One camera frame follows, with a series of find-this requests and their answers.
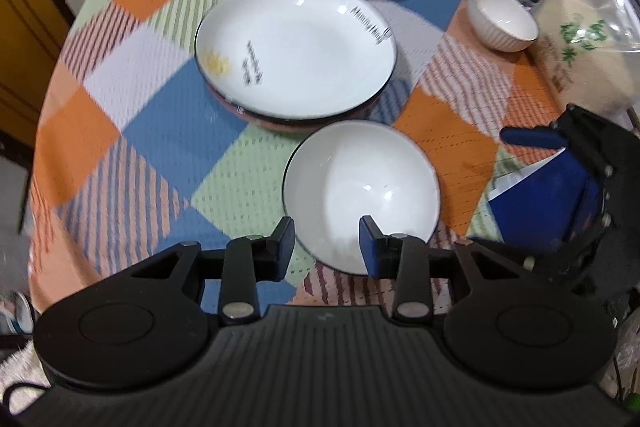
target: cabinet door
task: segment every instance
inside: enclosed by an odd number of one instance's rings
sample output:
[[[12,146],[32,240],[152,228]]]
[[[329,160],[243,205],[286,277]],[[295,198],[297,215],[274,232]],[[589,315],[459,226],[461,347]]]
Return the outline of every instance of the cabinet door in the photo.
[[[0,0],[0,131],[31,147],[69,30],[60,1]]]

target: gray floor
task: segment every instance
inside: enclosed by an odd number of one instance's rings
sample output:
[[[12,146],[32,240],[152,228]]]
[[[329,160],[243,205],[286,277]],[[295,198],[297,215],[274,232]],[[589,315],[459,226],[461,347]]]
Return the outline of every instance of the gray floor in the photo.
[[[28,172],[0,156],[0,295],[28,293],[29,237],[20,235],[22,198]]]

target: transparent plastic bag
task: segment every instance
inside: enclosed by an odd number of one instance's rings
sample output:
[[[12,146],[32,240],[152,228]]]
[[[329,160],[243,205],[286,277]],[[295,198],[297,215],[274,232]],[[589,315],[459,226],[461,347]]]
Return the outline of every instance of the transparent plastic bag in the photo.
[[[543,0],[530,54],[559,107],[614,117],[640,100],[640,20],[633,0]]]

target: large white bowl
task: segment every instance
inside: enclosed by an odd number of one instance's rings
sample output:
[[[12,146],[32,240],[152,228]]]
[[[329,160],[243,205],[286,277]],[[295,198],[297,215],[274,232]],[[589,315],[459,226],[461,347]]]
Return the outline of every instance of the large white bowl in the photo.
[[[377,97],[396,42],[365,0],[223,0],[200,23],[195,55],[241,116],[303,124]]]
[[[438,179],[422,150],[391,127],[361,120],[331,124],[300,144],[282,200],[305,250],[358,275],[367,274],[358,246],[362,216],[383,233],[428,241],[440,215]]]
[[[468,0],[467,12],[480,41],[500,52],[519,52],[540,34],[536,21],[517,0]]]

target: small white bowl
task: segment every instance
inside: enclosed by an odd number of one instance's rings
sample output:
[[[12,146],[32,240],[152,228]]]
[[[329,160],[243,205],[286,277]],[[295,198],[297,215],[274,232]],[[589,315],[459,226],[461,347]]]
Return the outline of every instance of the small white bowl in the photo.
[[[467,12],[481,42],[500,52],[519,52],[540,34],[536,21],[517,0],[468,0]]]
[[[306,251],[357,275],[367,274],[362,216],[383,233],[428,241],[440,215],[436,171],[424,152],[396,129],[362,120],[333,123],[300,144],[284,173],[282,201]]]

